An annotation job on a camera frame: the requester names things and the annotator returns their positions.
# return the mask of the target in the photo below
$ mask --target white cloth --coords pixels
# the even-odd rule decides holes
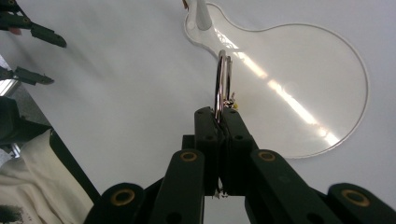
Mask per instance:
[[[21,157],[0,169],[0,223],[83,223],[92,206],[52,151],[50,131],[25,144]]]

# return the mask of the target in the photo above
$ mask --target clip jaw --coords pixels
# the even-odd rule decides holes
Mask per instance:
[[[30,85],[35,85],[36,83],[49,85],[54,82],[54,80],[50,77],[30,72],[21,67],[17,67],[15,72],[8,71],[6,68],[0,67],[0,80],[5,79],[15,79]]]
[[[15,0],[0,0],[0,30],[8,31],[10,28],[30,30],[33,37],[61,48],[65,48],[67,45],[66,41],[60,35],[55,34],[53,30],[32,22]]]

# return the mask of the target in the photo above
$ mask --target white surface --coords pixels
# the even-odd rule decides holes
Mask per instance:
[[[213,55],[233,60],[232,92],[261,148],[287,158],[318,155],[338,146],[361,121],[367,103],[366,71],[342,37],[307,24],[261,31],[236,27],[208,4],[213,25],[194,25],[190,6],[185,31]]]
[[[349,182],[396,208],[396,2],[213,2],[248,29],[310,23],[354,46],[370,80],[359,128],[338,148],[290,163],[318,190]],[[19,65],[55,79],[26,89],[93,184],[103,192],[120,182],[147,187],[162,177],[182,134],[193,133],[193,112],[213,105],[217,62],[184,35],[181,2],[19,4],[33,21],[62,35],[67,49],[27,32],[0,32],[0,54],[13,69]],[[248,223],[242,200],[223,201],[206,204],[207,223]]]

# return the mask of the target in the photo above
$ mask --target brass grommet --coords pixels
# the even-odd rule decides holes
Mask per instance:
[[[264,161],[274,161],[276,158],[276,156],[274,154],[272,154],[271,152],[267,152],[267,151],[259,152],[259,157]]]
[[[195,161],[198,158],[198,156],[193,152],[183,152],[181,153],[180,158],[183,161]]]
[[[116,206],[123,206],[134,200],[134,191],[131,189],[119,189],[111,195],[110,201]]]
[[[362,193],[354,190],[354,189],[343,189],[341,194],[346,198],[350,203],[354,203],[360,207],[367,207],[370,205],[369,199]]]

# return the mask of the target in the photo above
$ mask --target white table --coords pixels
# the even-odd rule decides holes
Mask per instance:
[[[316,24],[356,48],[370,81],[360,126],[336,149],[289,162],[315,189],[353,183],[396,208],[396,3],[212,2],[250,29]],[[102,193],[120,182],[145,188],[161,178],[182,134],[193,133],[193,112],[213,105],[217,61],[185,36],[181,1],[19,4],[68,46],[52,46],[28,32],[0,32],[0,54],[13,69],[19,65],[55,79],[25,87],[92,183]],[[207,223],[248,223],[245,213],[243,198],[206,198]]]

